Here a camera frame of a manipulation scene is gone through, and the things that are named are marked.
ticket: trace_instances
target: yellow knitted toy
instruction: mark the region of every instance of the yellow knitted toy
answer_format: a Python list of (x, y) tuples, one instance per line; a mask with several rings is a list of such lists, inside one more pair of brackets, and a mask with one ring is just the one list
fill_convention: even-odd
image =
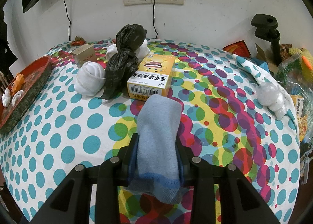
[(292, 47), (289, 49), (288, 53), (290, 55), (299, 54), (301, 56), (301, 68), (302, 75), (309, 83), (313, 83), (313, 56), (310, 54), (309, 50), (303, 48), (299, 49)]

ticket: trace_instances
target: table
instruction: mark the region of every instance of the table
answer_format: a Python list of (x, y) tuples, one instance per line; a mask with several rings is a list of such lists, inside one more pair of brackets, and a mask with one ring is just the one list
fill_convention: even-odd
[[(111, 43), (92, 43), (103, 68)], [(299, 142), (290, 118), (294, 110), (277, 121), (257, 101), (255, 78), (223, 50), (170, 40), (148, 39), (148, 44), (152, 53), (176, 56), (168, 97), (182, 105), (178, 134), (183, 145), (211, 164), (235, 163), (280, 222), (287, 223), (299, 185)], [(73, 49), (65, 42), (46, 53), (56, 68), (23, 118), (1, 139), (2, 172), (28, 220), (76, 164), (99, 165), (128, 145), (144, 105), (123, 93), (109, 101), (98, 99), (101, 93), (94, 98), (76, 93)], [(220, 223), (216, 185), (215, 192)], [(192, 195), (186, 189), (182, 202), (173, 206), (119, 188), (122, 223), (189, 223)]]

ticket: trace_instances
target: screw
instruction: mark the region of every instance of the screw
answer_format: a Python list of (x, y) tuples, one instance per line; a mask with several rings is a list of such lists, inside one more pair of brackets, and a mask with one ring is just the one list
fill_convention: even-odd
[(234, 171), (234, 170), (236, 170), (236, 165), (234, 165), (234, 164), (228, 164), (228, 166), (227, 166), (227, 168), (229, 169), (229, 170), (231, 170), (231, 171)]
[(110, 158), (110, 162), (112, 162), (112, 163), (117, 163), (119, 161), (120, 161), (120, 158), (117, 156)]
[(195, 157), (192, 157), (191, 160), (192, 160), (193, 163), (199, 163), (201, 161), (201, 158), (198, 157), (198, 156), (195, 156)]
[(82, 164), (78, 164), (75, 166), (75, 171), (79, 172), (82, 171), (84, 169), (84, 166)]

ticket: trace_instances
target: knotted plastic bag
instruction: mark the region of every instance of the knotted plastic bag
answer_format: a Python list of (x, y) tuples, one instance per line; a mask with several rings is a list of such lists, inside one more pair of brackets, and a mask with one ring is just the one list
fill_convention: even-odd
[(127, 80), (138, 69), (138, 58), (135, 50), (146, 38), (147, 31), (142, 25), (126, 25), (116, 35), (116, 53), (107, 63), (105, 69), (104, 92), (101, 99), (110, 100), (115, 97)]

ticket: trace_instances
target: white wall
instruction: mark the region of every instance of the white wall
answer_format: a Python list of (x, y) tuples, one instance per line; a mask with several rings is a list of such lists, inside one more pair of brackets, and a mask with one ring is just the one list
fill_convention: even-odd
[[(113, 38), (128, 23), (143, 25), (147, 37), (155, 37), (152, 4), (124, 6), (123, 0), (66, 2), (73, 23), (72, 39), (75, 35), (87, 41)], [(18, 66), (13, 65), (15, 70), (68, 40), (63, 0), (41, 0), (25, 14), (21, 0), (9, 0), (4, 9), (10, 47), (22, 58)], [(257, 13), (277, 18), (281, 43), (313, 52), (313, 19), (301, 0), (185, 0), (183, 6), (156, 4), (156, 28), (162, 39), (219, 48), (244, 39), (254, 54), (254, 43), (265, 50), (270, 48), (269, 42), (254, 36), (250, 21)]]

